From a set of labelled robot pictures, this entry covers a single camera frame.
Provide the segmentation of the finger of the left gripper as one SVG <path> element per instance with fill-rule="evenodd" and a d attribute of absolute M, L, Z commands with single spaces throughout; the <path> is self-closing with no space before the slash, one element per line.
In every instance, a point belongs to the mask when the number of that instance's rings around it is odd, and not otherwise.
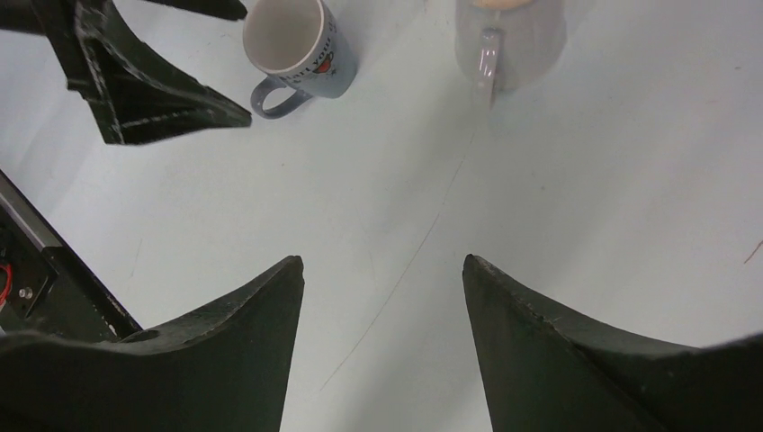
<path fill-rule="evenodd" d="M 246 18 L 247 8 L 239 0 L 148 0 L 150 3 L 174 7 L 228 21 Z"/>

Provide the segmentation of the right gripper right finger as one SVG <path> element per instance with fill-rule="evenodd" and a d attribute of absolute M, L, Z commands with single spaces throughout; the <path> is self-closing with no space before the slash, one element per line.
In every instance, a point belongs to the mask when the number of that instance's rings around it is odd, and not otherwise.
<path fill-rule="evenodd" d="M 691 347 L 592 319 L 480 256 L 462 283 L 496 431 L 759 431 L 762 337 Z"/>

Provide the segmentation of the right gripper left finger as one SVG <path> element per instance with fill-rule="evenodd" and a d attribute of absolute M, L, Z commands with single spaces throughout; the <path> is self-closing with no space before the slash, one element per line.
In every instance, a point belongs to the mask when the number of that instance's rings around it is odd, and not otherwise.
<path fill-rule="evenodd" d="M 237 290 L 119 342 L 3 336 L 2 430 L 279 430 L 303 268 L 287 256 Z"/>

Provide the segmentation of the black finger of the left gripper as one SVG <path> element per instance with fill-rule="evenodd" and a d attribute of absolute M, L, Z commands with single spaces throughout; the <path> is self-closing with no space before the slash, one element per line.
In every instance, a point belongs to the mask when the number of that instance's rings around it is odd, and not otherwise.
<path fill-rule="evenodd" d="M 142 41 L 113 1 L 35 1 L 32 10 L 103 141 L 143 145 L 209 129 L 246 128 L 252 115 Z"/>

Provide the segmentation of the grey mug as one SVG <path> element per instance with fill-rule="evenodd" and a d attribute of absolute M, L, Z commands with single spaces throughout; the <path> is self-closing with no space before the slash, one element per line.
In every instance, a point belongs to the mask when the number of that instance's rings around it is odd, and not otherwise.
<path fill-rule="evenodd" d="M 337 99 L 355 80 L 357 57 L 323 1 L 257 1 L 242 38 L 250 63 L 265 74 L 250 95 L 264 119 L 280 119 L 312 98 Z"/>
<path fill-rule="evenodd" d="M 561 0 L 455 3 L 455 55 L 480 111 L 489 111 L 501 93 L 545 75 L 566 40 Z"/>

